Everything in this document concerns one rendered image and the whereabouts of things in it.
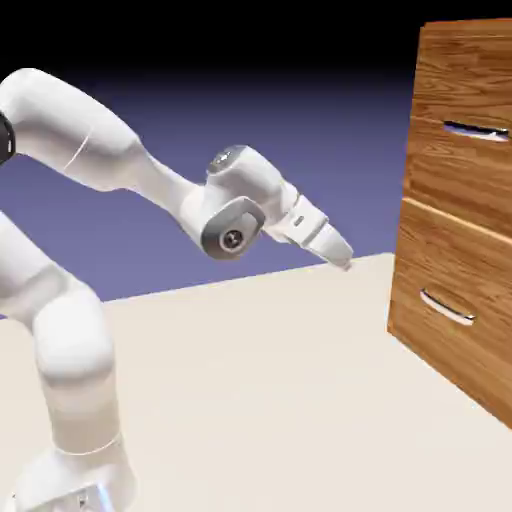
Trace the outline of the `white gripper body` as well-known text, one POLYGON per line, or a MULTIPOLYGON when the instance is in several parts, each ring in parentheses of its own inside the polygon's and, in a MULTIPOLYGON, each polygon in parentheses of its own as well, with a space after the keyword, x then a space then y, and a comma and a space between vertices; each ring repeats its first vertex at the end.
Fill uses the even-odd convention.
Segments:
POLYGON ((306 250, 334 266, 342 266, 353 257, 350 244, 329 222, 306 245, 306 250))

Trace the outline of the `light wood cabinet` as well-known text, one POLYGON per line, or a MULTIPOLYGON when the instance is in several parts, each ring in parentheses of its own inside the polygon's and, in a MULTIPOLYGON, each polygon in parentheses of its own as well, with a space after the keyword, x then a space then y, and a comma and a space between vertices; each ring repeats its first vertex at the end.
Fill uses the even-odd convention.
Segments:
POLYGON ((413 116, 507 129, 512 141, 512 18, 426 24, 413 116))

